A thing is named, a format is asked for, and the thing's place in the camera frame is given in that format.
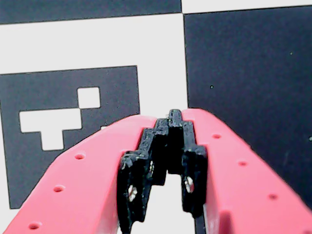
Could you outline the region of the red gripper finger with black pad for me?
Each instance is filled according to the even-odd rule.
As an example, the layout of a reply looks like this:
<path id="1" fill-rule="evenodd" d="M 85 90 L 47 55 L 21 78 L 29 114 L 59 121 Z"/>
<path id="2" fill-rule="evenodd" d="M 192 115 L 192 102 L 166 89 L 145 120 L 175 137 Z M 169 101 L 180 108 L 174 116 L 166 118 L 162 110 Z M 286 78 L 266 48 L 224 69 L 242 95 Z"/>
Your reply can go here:
<path id="1" fill-rule="evenodd" d="M 169 120 L 192 122 L 196 143 L 207 149 L 206 233 L 311 233 L 311 210 L 224 122 L 201 109 L 172 110 Z"/>
<path id="2" fill-rule="evenodd" d="M 155 176 L 152 158 L 168 136 L 168 120 L 134 115 L 59 155 L 6 228 L 7 234 L 128 234 L 143 222 Z"/>

